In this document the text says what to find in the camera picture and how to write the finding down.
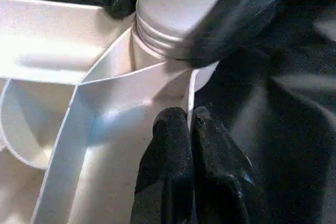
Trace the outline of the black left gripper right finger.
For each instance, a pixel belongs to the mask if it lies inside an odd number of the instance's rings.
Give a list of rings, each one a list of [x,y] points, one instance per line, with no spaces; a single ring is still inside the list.
[[[250,162],[204,106],[194,110],[192,152],[199,223],[262,223],[263,194]]]

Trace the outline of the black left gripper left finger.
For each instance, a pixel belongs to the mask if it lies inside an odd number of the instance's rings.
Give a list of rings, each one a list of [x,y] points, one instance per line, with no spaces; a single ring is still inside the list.
[[[194,166],[185,111],[162,110],[137,175],[131,223],[194,223]]]

